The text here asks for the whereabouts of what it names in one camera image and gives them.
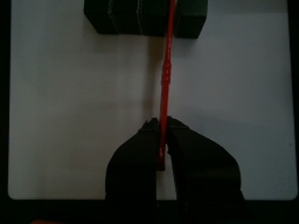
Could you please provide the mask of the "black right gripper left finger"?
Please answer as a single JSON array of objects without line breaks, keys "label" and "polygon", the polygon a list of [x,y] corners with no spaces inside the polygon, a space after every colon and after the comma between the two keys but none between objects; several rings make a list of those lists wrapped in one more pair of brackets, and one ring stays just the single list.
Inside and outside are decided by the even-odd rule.
[{"label": "black right gripper left finger", "polygon": [[119,146],[107,164],[107,224],[156,224],[159,124],[152,118]]}]

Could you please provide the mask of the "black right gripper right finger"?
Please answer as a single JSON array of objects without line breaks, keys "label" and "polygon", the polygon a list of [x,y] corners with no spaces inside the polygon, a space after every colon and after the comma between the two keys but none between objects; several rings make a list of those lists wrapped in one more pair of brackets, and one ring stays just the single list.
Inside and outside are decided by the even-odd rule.
[{"label": "black right gripper right finger", "polygon": [[236,159],[174,118],[167,124],[167,146],[182,224],[249,224]]}]

